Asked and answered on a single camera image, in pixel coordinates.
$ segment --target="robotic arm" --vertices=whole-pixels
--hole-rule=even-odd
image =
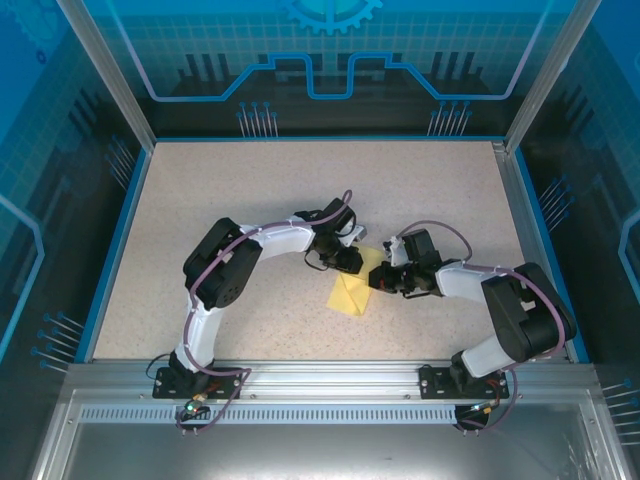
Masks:
[[[451,359],[450,376],[464,394],[479,379],[523,363],[559,341],[556,320],[542,299],[519,280],[504,273],[478,271],[460,260],[445,260],[427,230],[393,237],[384,244],[388,261],[369,274],[369,286],[411,299],[426,295],[461,297],[487,306],[496,331],[479,345]],[[564,338],[576,335],[576,323],[542,269],[525,263],[514,270],[537,286],[559,313]]]
[[[338,212],[329,221],[320,223]],[[247,232],[258,230],[237,245],[198,286],[199,300],[188,331],[188,349],[198,365],[209,368],[214,361],[214,343],[224,309],[243,292],[256,264],[290,252],[317,252],[325,269],[358,273],[362,257],[352,243],[366,236],[356,216],[343,200],[334,199],[324,210],[296,212],[284,226],[262,230],[238,225],[229,218],[218,220],[184,264],[185,286],[191,289],[219,253]],[[189,310],[193,308],[189,298]],[[198,393],[207,377],[188,358],[184,342],[171,353],[169,365],[182,384],[181,391]]]
[[[289,252],[308,254],[313,250],[326,268],[358,273],[363,264],[358,249],[352,244],[364,238],[366,229],[356,223],[355,213],[345,201],[336,198],[322,211],[296,212],[279,226],[264,230],[238,225],[229,218],[219,220],[184,264],[187,289],[192,290],[221,251],[251,231],[256,233],[236,242],[199,284],[195,291],[199,300],[195,311],[190,298],[189,310],[193,315],[185,332],[188,346],[181,342],[169,359],[173,377],[169,384],[175,385],[169,392],[174,396],[160,398],[192,397],[213,388],[211,378],[201,373],[198,365],[210,368],[213,364],[214,343],[224,309],[243,292],[259,261]],[[370,272],[371,288],[400,292],[406,299],[426,295],[462,297],[488,308],[495,334],[454,355],[446,375],[461,396],[473,398],[478,384],[484,384],[490,376],[495,377],[497,371],[558,345],[561,340],[558,318],[565,339],[576,334],[575,320],[536,264],[526,263],[515,272],[534,284],[538,293],[499,269],[477,271],[461,260],[443,261],[424,229],[392,237],[383,245],[388,261]],[[540,294],[547,302],[541,300]],[[557,312],[555,318],[549,305]]]

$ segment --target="aluminum frame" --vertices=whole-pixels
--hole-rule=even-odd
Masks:
[[[602,0],[576,0],[533,85],[527,92],[505,137],[506,150],[513,154],[529,130],[556,80],[564,70]]]
[[[56,0],[140,145],[153,153],[156,137],[120,67],[82,0]]]
[[[446,366],[444,361],[395,362],[243,362],[220,361],[219,367],[249,367],[236,405],[460,405],[473,403],[421,400],[418,369],[425,363]],[[182,401],[151,398],[153,382],[145,374],[147,362],[114,361],[71,365],[34,480],[63,478],[82,408],[112,405],[135,409],[149,405],[181,405]],[[633,478],[615,435],[593,365],[536,362],[518,368],[521,404],[578,405],[602,478]],[[122,423],[114,419],[113,423]]]
[[[540,230],[537,227],[533,207],[526,192],[522,172],[520,172],[515,159],[515,153],[507,152],[506,146],[499,142],[493,143],[493,150],[498,162],[498,170],[502,177],[518,240],[520,241],[520,247],[522,248],[522,254],[527,261],[540,265],[547,278],[557,288],[551,263],[545,252]],[[565,350],[571,362],[577,363],[580,361],[573,340],[569,340],[565,344]]]

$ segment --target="ventilated metal strip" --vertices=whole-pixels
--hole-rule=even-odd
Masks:
[[[221,406],[188,423],[203,424]],[[182,407],[175,405],[87,405],[81,423],[172,424]],[[232,405],[221,424],[288,425],[411,425],[454,424],[455,407],[450,405]]]

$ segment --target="gear graphic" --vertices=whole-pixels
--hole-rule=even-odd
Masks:
[[[362,20],[373,18],[373,9],[382,7],[382,0],[283,0],[289,20],[297,20],[301,28],[311,27],[313,33],[336,30],[347,33],[350,27],[360,28]]]
[[[55,38],[58,10],[55,0],[5,0],[4,9],[13,14],[22,32],[38,47]]]

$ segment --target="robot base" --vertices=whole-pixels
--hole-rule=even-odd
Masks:
[[[509,398],[505,374],[491,373],[477,381],[465,385],[462,391],[451,376],[449,367],[432,367],[425,365],[418,370],[420,397],[423,400],[492,400],[496,398],[495,390],[487,384],[495,380],[500,387],[498,394],[501,400]]]
[[[220,372],[238,370],[238,368],[216,368]],[[232,377],[211,377],[197,375],[197,379],[189,379],[179,375],[171,367],[159,368],[153,387],[153,398],[184,399],[193,398],[199,393],[206,393],[209,400],[228,400],[240,381],[240,375]]]

